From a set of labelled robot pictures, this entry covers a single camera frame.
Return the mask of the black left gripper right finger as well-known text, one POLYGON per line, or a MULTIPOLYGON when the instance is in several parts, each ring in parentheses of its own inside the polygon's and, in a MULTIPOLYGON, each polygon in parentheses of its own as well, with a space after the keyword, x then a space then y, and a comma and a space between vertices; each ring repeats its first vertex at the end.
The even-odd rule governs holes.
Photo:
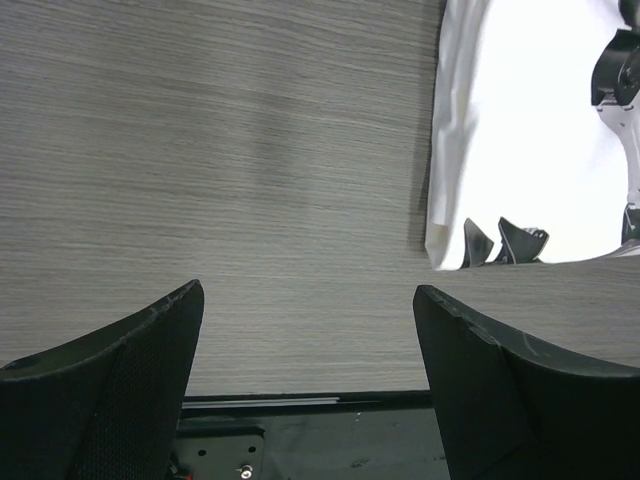
POLYGON ((431 285, 413 311, 451 478, 638 478, 638 368, 541 340, 431 285))

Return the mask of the white t shirt with print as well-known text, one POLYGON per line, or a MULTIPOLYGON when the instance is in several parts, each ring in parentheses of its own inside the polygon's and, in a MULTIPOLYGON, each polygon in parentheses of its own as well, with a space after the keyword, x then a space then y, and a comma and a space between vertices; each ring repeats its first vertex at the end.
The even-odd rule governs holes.
POLYGON ((449 1, 425 248, 436 270, 626 253, 627 157, 591 102, 615 1, 449 1))

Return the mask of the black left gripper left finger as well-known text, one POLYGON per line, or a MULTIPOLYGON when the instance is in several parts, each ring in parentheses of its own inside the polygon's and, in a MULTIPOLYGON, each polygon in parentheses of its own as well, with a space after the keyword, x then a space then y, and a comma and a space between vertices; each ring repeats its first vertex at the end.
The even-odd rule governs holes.
POLYGON ((4 479, 162 479, 204 311, 192 280, 1 369, 4 479))

